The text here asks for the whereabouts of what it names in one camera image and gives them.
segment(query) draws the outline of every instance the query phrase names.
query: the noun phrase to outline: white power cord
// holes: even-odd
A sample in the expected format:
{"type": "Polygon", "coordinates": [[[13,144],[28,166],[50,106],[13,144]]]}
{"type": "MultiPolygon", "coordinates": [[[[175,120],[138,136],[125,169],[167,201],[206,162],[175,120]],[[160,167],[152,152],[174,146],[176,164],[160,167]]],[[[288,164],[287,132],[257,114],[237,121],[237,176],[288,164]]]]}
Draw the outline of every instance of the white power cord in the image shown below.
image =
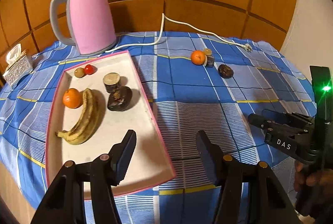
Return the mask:
{"type": "Polygon", "coordinates": [[[251,51],[252,50],[252,47],[249,45],[249,44],[238,44],[238,43],[235,43],[235,42],[229,42],[223,38],[221,38],[220,36],[216,35],[215,33],[213,32],[209,32],[209,31],[205,31],[205,30],[201,30],[201,29],[198,29],[188,23],[185,23],[185,22],[180,22],[180,21],[176,21],[176,20],[172,20],[168,17],[166,17],[164,15],[164,13],[162,13],[162,21],[161,21],[161,28],[159,30],[159,37],[157,38],[156,41],[154,41],[153,43],[149,43],[149,44],[142,44],[142,43],[138,43],[138,44],[125,44],[125,45],[120,45],[118,47],[115,47],[113,49],[110,49],[110,50],[107,50],[105,51],[105,53],[109,53],[109,52],[113,52],[113,51],[116,51],[118,49],[121,49],[121,48],[124,48],[124,47],[128,47],[128,46],[147,46],[147,45],[156,45],[159,43],[159,40],[161,40],[161,37],[162,37],[162,33],[163,33],[163,28],[164,28],[164,20],[168,20],[168,21],[171,21],[171,22],[174,22],[174,23],[177,23],[177,24],[183,24],[183,25],[187,25],[199,32],[202,32],[202,33],[205,33],[205,34],[210,34],[210,35],[213,35],[215,37],[217,37],[218,39],[220,39],[222,42],[225,42],[227,44],[232,44],[232,45],[236,45],[236,46],[239,46],[241,48],[244,48],[246,51],[251,51]]]}

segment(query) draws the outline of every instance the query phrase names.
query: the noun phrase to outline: screw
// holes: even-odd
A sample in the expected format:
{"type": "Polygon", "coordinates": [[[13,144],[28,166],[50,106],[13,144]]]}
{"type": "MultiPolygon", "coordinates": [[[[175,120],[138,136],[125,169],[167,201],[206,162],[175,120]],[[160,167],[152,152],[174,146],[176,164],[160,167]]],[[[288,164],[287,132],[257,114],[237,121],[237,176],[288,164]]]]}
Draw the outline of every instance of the screw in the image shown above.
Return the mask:
{"type": "Polygon", "coordinates": [[[68,161],[65,162],[65,167],[69,168],[69,167],[71,167],[73,165],[73,163],[74,162],[72,160],[68,160],[68,161]]]}
{"type": "Polygon", "coordinates": [[[109,155],[108,154],[102,154],[99,159],[101,159],[102,161],[106,161],[109,159],[109,155]]]}
{"type": "Polygon", "coordinates": [[[232,161],[232,156],[230,155],[230,154],[225,154],[224,156],[223,156],[223,160],[225,160],[225,161],[232,161]]]}
{"type": "Polygon", "coordinates": [[[260,161],[259,166],[262,167],[262,168],[267,168],[268,164],[265,161],[260,161]]]}

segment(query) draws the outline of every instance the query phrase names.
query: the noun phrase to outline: white wall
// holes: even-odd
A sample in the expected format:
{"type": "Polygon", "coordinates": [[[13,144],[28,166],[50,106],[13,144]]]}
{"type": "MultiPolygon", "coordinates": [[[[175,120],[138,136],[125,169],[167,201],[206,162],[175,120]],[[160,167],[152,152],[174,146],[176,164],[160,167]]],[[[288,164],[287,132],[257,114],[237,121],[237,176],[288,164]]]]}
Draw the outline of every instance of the white wall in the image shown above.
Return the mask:
{"type": "Polygon", "coordinates": [[[333,74],[332,0],[297,0],[280,52],[309,80],[310,65],[328,66],[333,74]]]}

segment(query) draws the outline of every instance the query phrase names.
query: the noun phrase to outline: pink electric kettle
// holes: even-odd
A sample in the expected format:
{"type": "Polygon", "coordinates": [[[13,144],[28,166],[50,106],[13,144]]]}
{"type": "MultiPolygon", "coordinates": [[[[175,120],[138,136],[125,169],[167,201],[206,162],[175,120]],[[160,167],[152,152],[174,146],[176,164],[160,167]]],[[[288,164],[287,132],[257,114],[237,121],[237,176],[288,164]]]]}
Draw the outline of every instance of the pink electric kettle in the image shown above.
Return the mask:
{"type": "Polygon", "coordinates": [[[108,0],[51,0],[50,21],[55,36],[66,45],[76,45],[82,56],[101,54],[116,43],[108,0]],[[71,38],[59,29],[57,8],[64,2],[71,38]]]}

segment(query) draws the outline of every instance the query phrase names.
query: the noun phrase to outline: blue plaid tablecloth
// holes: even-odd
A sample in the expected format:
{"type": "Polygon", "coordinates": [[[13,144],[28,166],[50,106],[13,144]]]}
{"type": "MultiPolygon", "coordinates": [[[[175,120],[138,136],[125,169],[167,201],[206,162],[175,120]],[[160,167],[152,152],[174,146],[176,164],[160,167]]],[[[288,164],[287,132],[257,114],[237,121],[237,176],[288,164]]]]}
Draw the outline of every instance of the blue plaid tablecloth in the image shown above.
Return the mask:
{"type": "MultiPolygon", "coordinates": [[[[130,33],[120,36],[118,45],[150,43],[157,35],[130,33]]],[[[311,85],[270,44],[229,41],[249,43],[253,51],[185,32],[164,32],[158,45],[128,48],[177,176],[152,189],[115,198],[123,223],[211,223],[220,189],[204,172],[195,146],[198,130],[205,130],[213,143],[241,162],[266,161],[294,200],[293,159],[266,145],[262,130],[250,126],[247,116],[261,114],[265,108],[314,116],[311,85]],[[204,48],[212,50],[215,67],[191,63],[192,51],[204,48]],[[234,70],[233,78],[219,76],[221,64],[234,70]]],[[[0,93],[0,159],[34,208],[47,189],[45,141],[56,86],[62,71],[89,59],[57,41],[33,56],[35,69],[17,88],[11,91],[5,85],[0,93]]],[[[246,197],[244,184],[242,200],[246,197]]],[[[85,202],[85,208],[87,223],[94,223],[91,201],[85,202]]],[[[244,221],[244,210],[243,206],[239,222],[244,221]]]]}

